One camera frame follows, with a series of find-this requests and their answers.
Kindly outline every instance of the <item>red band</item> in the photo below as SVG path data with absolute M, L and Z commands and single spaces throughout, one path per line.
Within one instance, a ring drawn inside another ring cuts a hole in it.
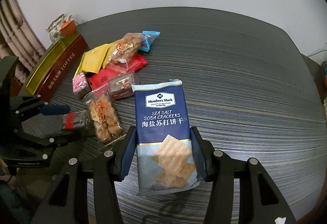
M 75 118 L 75 112 L 67 114 L 65 129 L 73 129 L 73 127 L 74 127 L 74 118 Z

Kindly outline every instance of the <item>curtain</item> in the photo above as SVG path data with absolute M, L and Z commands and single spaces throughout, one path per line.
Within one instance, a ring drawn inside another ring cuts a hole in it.
M 45 48 L 32 32 L 17 0 L 0 3 L 0 58 L 18 56 L 15 77 L 23 84 Z

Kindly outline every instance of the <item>table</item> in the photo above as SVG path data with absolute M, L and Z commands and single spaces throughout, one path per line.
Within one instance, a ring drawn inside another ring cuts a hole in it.
M 123 12 L 83 23 L 77 31 L 90 48 L 127 32 L 160 31 L 141 83 L 183 80 L 190 125 L 232 158 L 256 157 L 280 188 L 295 217 L 309 212 L 326 171 L 326 126 L 317 88 L 300 52 L 281 29 L 225 11 L 167 7 Z M 74 111 L 86 107 L 71 92 L 76 63 L 52 102 Z M 135 125 L 134 98 L 114 103 L 125 129 Z M 58 128 L 59 117 L 35 116 L 24 129 L 35 135 Z M 100 153 L 92 138 L 58 148 L 50 175 L 69 158 Z M 89 181 L 89 210 L 92 204 Z M 136 156 L 129 175 L 116 183 L 125 223 L 202 223 L 211 183 L 170 195 L 138 197 Z M 232 223 L 237 223 L 239 186 L 235 181 Z

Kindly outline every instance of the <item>white paper scrap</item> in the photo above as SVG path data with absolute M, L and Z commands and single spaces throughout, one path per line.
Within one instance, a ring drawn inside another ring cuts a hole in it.
M 275 219 L 275 223 L 276 224 L 285 224 L 285 221 L 286 221 L 286 218 L 281 218 L 281 217 L 278 217 L 277 219 Z

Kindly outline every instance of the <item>silver rivet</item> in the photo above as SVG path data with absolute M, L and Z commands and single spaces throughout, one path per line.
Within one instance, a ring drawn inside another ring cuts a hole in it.
M 221 157 L 221 156 L 223 156 L 223 152 L 220 151 L 220 150 L 215 150 L 214 155 L 218 156 L 218 157 Z
M 113 152 L 111 150 L 107 150 L 106 152 L 104 152 L 104 156 L 106 156 L 107 158 L 112 155 L 113 155 Z
M 77 163 L 77 159 L 76 158 L 72 158 L 68 161 L 69 164 L 71 165 L 75 165 Z
M 256 164 L 258 164 L 258 160 L 255 159 L 255 158 L 250 158 L 250 163 L 251 163 L 252 165 L 256 165 Z

